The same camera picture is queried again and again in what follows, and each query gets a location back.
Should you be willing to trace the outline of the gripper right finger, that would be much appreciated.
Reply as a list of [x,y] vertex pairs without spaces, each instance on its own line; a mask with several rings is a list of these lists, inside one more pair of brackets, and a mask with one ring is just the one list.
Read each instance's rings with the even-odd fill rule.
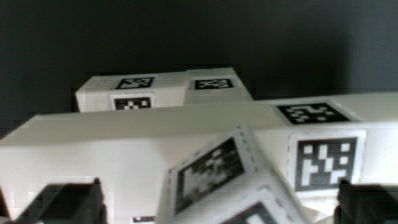
[[398,224],[398,185],[340,180],[333,224]]

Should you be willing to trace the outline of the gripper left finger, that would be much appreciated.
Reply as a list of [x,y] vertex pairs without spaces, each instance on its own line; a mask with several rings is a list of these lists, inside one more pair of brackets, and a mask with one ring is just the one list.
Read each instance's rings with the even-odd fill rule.
[[108,224],[101,181],[47,184],[15,224]]

